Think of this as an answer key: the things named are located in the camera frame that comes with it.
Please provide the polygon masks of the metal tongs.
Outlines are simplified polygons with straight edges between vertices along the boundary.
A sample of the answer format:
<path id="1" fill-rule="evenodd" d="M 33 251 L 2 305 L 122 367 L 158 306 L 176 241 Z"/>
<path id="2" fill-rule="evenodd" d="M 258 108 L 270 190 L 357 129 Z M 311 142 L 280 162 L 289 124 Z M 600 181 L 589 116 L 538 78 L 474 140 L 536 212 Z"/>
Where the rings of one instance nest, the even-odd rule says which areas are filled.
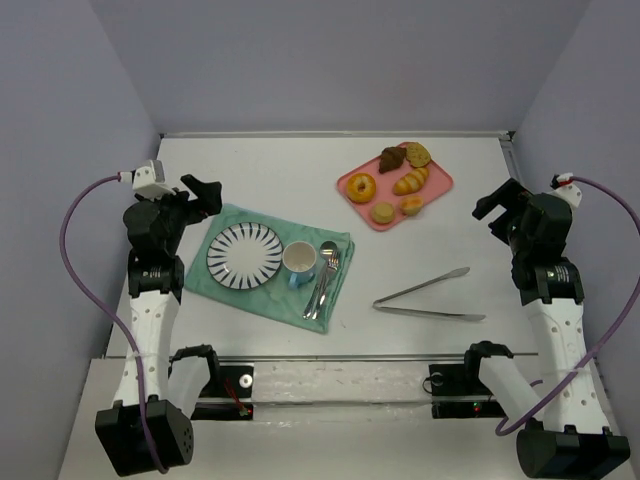
<path id="1" fill-rule="evenodd" d="M 470 272 L 461 267 L 404 290 L 376 299 L 372 308 L 378 312 L 407 317 L 480 323 L 486 315 L 472 312 L 455 283 Z"/>

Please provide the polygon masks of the orange bagel donut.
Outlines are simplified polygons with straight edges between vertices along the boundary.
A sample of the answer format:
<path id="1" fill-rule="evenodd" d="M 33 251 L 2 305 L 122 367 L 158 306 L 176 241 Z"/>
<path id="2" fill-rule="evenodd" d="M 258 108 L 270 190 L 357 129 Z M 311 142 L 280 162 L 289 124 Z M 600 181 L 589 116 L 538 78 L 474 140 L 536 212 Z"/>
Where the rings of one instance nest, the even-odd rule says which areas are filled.
<path id="1" fill-rule="evenodd" d="M 368 173 L 356 173 L 349 177 L 346 183 L 346 195 L 356 204 L 370 202 L 377 190 L 376 181 Z"/>

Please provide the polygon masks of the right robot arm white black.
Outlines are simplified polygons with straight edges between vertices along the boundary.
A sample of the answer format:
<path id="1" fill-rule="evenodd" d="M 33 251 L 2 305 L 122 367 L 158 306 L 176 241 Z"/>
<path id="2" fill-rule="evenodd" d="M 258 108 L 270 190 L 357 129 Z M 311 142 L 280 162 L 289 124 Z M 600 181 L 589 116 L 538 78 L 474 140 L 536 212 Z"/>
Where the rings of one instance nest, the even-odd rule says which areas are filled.
<path id="1" fill-rule="evenodd" d="M 592 347 L 584 340 L 585 294 L 578 268 L 564 255 L 573 213 L 582 199 L 583 178 L 555 176 L 551 192 L 533 194 L 510 179 L 479 199 L 472 212 L 481 220 L 495 207 L 491 233 L 509 246 L 511 275 L 538 349 L 539 396 L 502 344 L 482 341 L 465 353 L 467 379 L 487 387 L 505 413 L 495 433 L 516 436 L 522 472 L 532 479 L 603 479 L 631 453 L 616 435 L 595 390 L 590 362 L 630 313 L 634 291 L 613 324 Z"/>

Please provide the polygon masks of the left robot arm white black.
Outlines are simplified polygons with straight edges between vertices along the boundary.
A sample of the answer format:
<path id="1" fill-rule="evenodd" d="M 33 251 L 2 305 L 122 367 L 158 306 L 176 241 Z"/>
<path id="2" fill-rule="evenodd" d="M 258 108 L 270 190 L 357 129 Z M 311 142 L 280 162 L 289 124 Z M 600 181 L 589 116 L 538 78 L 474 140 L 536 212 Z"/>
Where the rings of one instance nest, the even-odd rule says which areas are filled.
<path id="1" fill-rule="evenodd" d="M 184 287 L 177 253 L 185 229 L 220 213 L 222 186 L 187 174 L 185 190 L 155 186 L 123 215 L 131 245 L 127 275 L 131 324 L 121 328 L 129 349 L 112 405 L 95 430 L 117 475 L 128 477 L 191 462 L 191 417 L 200 393 L 219 376 L 209 345 L 170 352 Z"/>

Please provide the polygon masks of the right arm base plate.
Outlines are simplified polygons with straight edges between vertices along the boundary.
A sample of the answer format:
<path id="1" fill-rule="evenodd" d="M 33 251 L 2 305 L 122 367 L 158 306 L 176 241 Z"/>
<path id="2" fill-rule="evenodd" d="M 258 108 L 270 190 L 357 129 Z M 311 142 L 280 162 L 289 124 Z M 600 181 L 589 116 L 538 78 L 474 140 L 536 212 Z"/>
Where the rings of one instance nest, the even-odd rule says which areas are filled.
<path id="1" fill-rule="evenodd" d="M 505 415 L 484 384 L 466 377 L 463 364 L 431 364 L 422 388 L 432 399 L 434 419 L 501 418 Z"/>

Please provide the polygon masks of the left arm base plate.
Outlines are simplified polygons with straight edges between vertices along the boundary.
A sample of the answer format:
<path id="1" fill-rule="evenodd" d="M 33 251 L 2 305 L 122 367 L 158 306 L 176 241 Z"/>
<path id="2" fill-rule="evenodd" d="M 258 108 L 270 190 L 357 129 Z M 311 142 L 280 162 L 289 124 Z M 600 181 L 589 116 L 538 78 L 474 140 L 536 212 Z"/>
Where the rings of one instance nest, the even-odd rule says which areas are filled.
<path id="1" fill-rule="evenodd" d="M 203 388 L 193 421 L 251 421 L 254 415 L 253 364 L 222 364 L 219 375 Z"/>

